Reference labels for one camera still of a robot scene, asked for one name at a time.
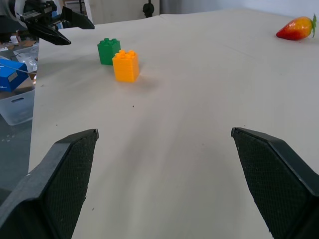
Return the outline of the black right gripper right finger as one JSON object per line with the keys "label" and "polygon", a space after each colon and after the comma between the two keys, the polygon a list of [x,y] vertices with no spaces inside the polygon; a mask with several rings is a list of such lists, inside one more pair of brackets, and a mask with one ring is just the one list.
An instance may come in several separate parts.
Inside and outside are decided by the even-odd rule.
{"label": "black right gripper right finger", "polygon": [[319,175],[283,140],[234,127],[241,166],[274,239],[319,239]]}

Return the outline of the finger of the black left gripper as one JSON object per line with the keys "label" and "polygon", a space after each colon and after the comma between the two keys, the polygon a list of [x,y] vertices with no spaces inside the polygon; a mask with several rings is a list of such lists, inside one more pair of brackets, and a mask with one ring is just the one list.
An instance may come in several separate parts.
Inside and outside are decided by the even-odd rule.
{"label": "finger of the black left gripper", "polygon": [[32,34],[41,38],[54,45],[70,45],[71,41],[68,40],[63,34],[57,29],[51,28],[42,24],[27,22],[28,31]]}
{"label": "finger of the black left gripper", "polygon": [[78,27],[80,29],[94,29],[95,25],[85,15],[74,12],[70,8],[63,6],[61,13],[61,20],[63,24],[68,27]]}

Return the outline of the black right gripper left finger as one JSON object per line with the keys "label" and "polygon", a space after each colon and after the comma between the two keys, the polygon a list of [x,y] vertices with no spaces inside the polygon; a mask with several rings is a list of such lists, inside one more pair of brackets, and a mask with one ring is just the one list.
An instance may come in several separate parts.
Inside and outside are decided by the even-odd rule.
{"label": "black right gripper left finger", "polygon": [[0,190],[0,239],[71,239],[86,199],[97,129],[55,142],[12,191]]}

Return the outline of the clear plastic tray with bags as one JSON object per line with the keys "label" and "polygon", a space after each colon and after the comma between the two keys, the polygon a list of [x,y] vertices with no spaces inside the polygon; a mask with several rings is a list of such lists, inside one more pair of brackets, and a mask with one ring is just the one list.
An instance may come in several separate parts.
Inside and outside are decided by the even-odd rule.
{"label": "clear plastic tray with bags", "polygon": [[37,58],[39,52],[39,43],[31,47],[15,50],[13,53],[17,60],[27,66],[29,72],[37,71]]}

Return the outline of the green toy brick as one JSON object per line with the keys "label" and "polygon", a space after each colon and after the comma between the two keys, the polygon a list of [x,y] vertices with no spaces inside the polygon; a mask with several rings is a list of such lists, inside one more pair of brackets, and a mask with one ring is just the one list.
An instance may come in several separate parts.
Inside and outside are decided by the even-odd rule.
{"label": "green toy brick", "polygon": [[120,41],[116,38],[105,38],[98,43],[97,47],[102,65],[113,65],[113,57],[121,50]]}

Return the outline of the blue cardboard box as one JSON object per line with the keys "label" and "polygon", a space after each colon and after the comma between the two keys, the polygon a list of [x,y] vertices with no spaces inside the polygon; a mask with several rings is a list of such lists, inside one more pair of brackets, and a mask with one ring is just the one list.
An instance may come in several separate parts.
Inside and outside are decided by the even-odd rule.
{"label": "blue cardboard box", "polygon": [[12,92],[28,78],[24,63],[0,59],[0,91]]}

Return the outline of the orange toy brick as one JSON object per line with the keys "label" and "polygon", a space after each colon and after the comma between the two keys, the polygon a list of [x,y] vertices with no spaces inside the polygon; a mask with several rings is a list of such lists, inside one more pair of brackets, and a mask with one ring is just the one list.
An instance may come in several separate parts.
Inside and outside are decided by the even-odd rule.
{"label": "orange toy brick", "polygon": [[115,79],[120,82],[135,82],[139,76],[138,54],[134,50],[119,50],[112,59]]}

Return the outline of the clear plastic storage bin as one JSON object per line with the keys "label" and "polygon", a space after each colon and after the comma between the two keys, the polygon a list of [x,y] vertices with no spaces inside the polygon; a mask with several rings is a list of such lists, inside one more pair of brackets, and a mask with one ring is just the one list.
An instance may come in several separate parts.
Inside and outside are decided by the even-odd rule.
{"label": "clear plastic storage bin", "polygon": [[32,120],[34,93],[34,86],[0,92],[0,115],[8,125],[15,126]]}

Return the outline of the red plastic toy strawberry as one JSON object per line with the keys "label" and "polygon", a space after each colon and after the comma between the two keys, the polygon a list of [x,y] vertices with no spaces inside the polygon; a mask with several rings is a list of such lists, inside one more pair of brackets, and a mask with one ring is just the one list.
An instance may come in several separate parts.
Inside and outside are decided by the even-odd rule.
{"label": "red plastic toy strawberry", "polygon": [[280,29],[276,36],[278,38],[298,41],[309,37],[315,36],[317,27],[317,16],[314,13],[312,18],[301,16],[291,20],[282,29]]}

